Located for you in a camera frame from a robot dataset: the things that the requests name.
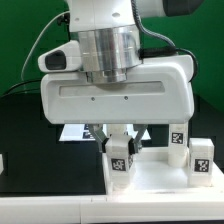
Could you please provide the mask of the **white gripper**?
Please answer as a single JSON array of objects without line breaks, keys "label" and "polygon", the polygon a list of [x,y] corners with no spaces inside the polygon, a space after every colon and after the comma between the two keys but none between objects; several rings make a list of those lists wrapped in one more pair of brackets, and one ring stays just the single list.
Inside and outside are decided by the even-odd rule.
[{"label": "white gripper", "polygon": [[188,55],[148,58],[120,83],[91,84],[81,72],[51,73],[41,81],[45,117],[53,124],[89,124],[99,151],[108,141],[102,124],[134,124],[129,154],[142,149],[147,124],[189,121],[194,113]]}]

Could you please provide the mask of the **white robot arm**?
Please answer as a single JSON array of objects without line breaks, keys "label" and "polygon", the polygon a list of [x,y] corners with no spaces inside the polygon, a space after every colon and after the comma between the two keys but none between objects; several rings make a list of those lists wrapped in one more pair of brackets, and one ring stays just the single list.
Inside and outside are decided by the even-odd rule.
[{"label": "white robot arm", "polygon": [[143,18],[188,15],[204,0],[65,0],[69,42],[41,55],[41,97],[53,124],[184,124],[194,113],[192,54],[175,44],[142,48]]}]

